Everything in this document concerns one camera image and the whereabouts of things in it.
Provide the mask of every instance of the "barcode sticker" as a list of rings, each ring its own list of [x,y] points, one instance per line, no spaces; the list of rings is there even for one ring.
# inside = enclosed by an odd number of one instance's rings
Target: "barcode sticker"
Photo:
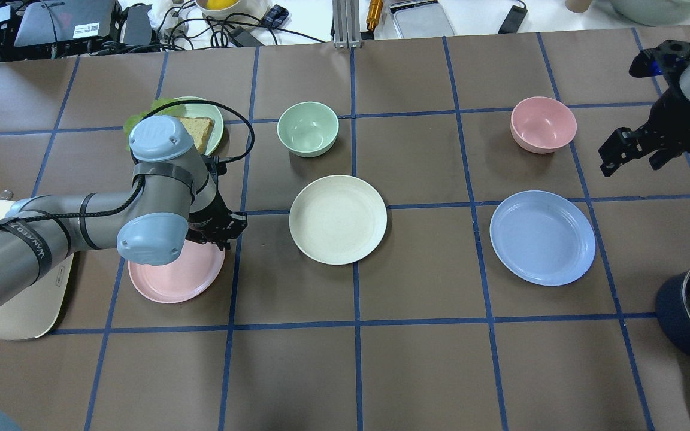
[[[100,28],[101,23],[99,22],[93,22],[92,24],[77,25],[76,27],[74,27],[74,39],[87,38],[88,36],[97,36]]]

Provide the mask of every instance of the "table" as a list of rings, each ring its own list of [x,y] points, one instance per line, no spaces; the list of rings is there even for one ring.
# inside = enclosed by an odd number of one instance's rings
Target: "table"
[[[0,190],[129,186],[121,125],[157,96],[245,113],[257,145],[220,190],[249,226],[214,284],[160,305],[114,250],[80,253],[51,335],[0,341],[0,410],[24,429],[690,429],[690,359],[654,315],[690,267],[690,156],[605,179],[597,148],[640,125],[663,89],[627,67],[690,26],[366,41],[0,63]],[[553,155],[509,135],[526,96],[569,105]],[[334,147],[291,156],[276,121],[298,101],[340,117]],[[226,115],[220,154],[246,129]],[[296,249],[288,210],[307,183],[375,186],[389,227],[355,265]],[[599,248],[564,287],[493,254],[496,205],[524,189],[569,198]]]

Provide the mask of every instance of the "gray robot arm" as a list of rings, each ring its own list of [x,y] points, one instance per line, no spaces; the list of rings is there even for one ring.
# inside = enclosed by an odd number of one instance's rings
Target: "gray robot arm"
[[[662,74],[669,85],[654,103],[649,120],[637,130],[619,128],[600,147],[603,175],[610,177],[623,164],[654,153],[653,169],[690,153],[690,42],[665,41],[644,49],[630,66],[633,77]]]
[[[224,248],[241,234],[246,214],[225,206],[217,175],[180,121],[146,118],[129,146],[137,161],[131,193],[36,196],[0,221],[0,305],[76,251],[116,248],[129,261],[164,265],[186,238]]]

